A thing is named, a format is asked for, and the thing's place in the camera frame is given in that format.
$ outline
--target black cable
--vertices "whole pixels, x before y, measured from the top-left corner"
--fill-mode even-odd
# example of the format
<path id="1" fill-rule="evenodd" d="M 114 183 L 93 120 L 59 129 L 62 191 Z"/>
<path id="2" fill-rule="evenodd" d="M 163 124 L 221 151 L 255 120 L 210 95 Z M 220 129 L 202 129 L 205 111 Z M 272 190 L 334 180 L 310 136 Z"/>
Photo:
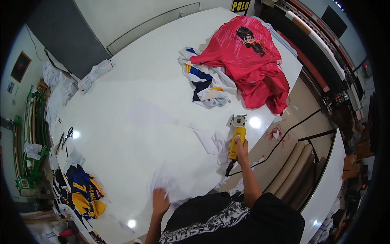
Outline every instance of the black cable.
<path id="1" fill-rule="evenodd" d="M 329 105 L 331 101 L 332 101 L 332 100 L 329 100 L 329 102 L 328 102 L 324 107 L 326 107 L 327 105 Z M 265 161 L 267 161 L 267 160 L 269 159 L 269 157 L 272 155 L 272 153 L 273 153 L 273 151 L 275 150 L 275 148 L 282 142 L 283 138 L 288 134 L 288 132 L 289 132 L 290 130 L 294 129 L 294 128 L 297 127 L 298 125 L 300 125 L 300 124 L 302 124 L 303 122 L 305 122 L 306 120 L 310 119 L 313 115 L 315 115 L 316 113 L 318 113 L 319 111 L 321 111 L 321 109 L 323 109 L 324 107 L 318 109 L 317 111 L 315 111 L 314 113 L 312 113 L 311 115 L 309 115 L 306 119 L 302 120 L 302 121 L 299 122 L 298 124 L 294 125 L 294 126 L 291 127 L 290 129 L 288 129 L 288 130 L 286 131 L 286 133 L 284 134 L 284 136 L 283 136 L 283 137 L 280 139 L 280 141 L 276 144 L 276 146 L 274 146 L 274 148 L 272 149 L 272 151 L 271 151 L 271 153 L 268 155 L 268 157 L 267 157 L 264 161 L 252 165 L 251 168 L 253 168 L 253 167 L 255 167 L 255 166 L 259 165 L 259 164 L 262 164 L 262 163 L 264 163 Z M 236 175 L 236 174 L 241 173 L 241 172 L 242 172 L 242 171 L 238 171 L 238 172 L 235 172 L 235 173 L 233 173 L 233 174 L 230 174 L 229 176 Z"/>
<path id="2" fill-rule="evenodd" d="M 32 40 L 32 43 L 34 44 L 35 53 L 37 54 L 37 58 L 38 58 L 40 61 L 42 61 L 42 62 L 47 61 L 47 60 L 42 60 L 42 59 L 39 58 L 38 52 L 37 52 L 37 46 L 35 45 L 35 42 L 34 42 L 34 40 L 33 40 L 32 37 L 31 37 L 30 30 L 28 29 L 27 25 L 26 25 L 26 28 L 27 28 L 27 31 L 28 31 L 28 35 L 30 36 L 30 39 Z"/>

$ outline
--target tile floor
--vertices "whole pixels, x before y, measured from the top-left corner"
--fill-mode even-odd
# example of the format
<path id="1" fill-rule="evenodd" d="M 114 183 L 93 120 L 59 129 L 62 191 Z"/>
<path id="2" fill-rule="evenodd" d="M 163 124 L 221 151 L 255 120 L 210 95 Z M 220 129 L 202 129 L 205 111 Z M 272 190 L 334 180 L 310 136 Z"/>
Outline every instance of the tile floor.
<path id="1" fill-rule="evenodd" d="M 316 99 L 300 78 L 298 78 L 296 81 L 289 98 L 290 101 L 287 100 L 287 104 L 289 106 L 285 109 L 282 115 L 282 121 L 273 123 L 269 126 L 261 139 L 249 152 L 249 162 L 259 161 L 263 157 L 268 157 L 272 148 L 278 143 L 280 138 L 285 134 L 286 130 L 320 108 L 316 102 Z M 275 128 L 281 132 L 278 140 L 273 138 L 271 133 L 272 130 L 275 131 Z M 260 185 L 260 189 L 265 189 L 274 179 L 276 174 L 288 159 L 299 138 L 315 135 L 331 129 L 332 127 L 327 117 L 321 112 L 318 112 L 309 120 L 291 130 L 275 149 L 271 157 L 265 163 L 255 167 L 253 172 L 256 176 L 257 182 Z M 313 146 L 319 158 L 327 156 L 331 144 L 331 137 L 331 135 L 328 135 L 312 140 Z M 240 166 L 238 166 L 232 171 L 232 173 L 240 170 Z M 237 185 L 241 178 L 241 174 L 231 176 L 226 184 L 220 186 L 219 191 L 229 192 L 230 189 Z"/>

